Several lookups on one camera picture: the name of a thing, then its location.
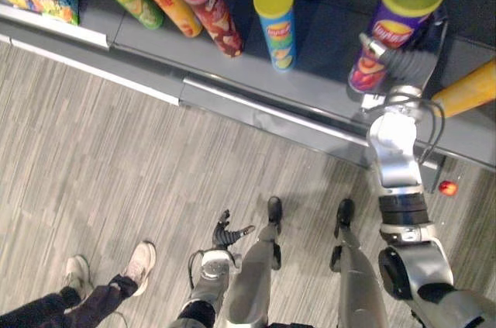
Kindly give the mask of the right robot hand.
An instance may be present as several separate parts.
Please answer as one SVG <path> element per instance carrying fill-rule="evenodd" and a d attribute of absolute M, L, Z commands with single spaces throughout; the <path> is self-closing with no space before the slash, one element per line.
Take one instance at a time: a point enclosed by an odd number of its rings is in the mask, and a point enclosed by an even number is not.
<path fill-rule="evenodd" d="M 400 86 L 423 90 L 443 51 L 447 26 L 446 9 L 441 6 L 427 18 L 426 25 L 413 35 L 406 47 L 390 48 L 380 40 L 361 33 L 359 39 L 365 56 L 350 75 L 351 81 L 360 76 L 354 88 L 380 95 Z"/>

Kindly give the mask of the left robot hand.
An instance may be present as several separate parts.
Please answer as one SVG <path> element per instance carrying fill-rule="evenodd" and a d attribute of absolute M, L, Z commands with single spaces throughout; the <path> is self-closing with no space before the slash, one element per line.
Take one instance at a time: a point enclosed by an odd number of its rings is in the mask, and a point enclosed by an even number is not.
<path fill-rule="evenodd" d="M 249 225 L 241 230 L 227 230 L 226 227 L 229 225 L 229 217 L 230 211 L 228 209 L 224 210 L 215 225 L 215 229 L 212 233 L 212 247 L 214 249 L 227 250 L 239 239 L 249 235 L 256 229 L 254 225 Z"/>

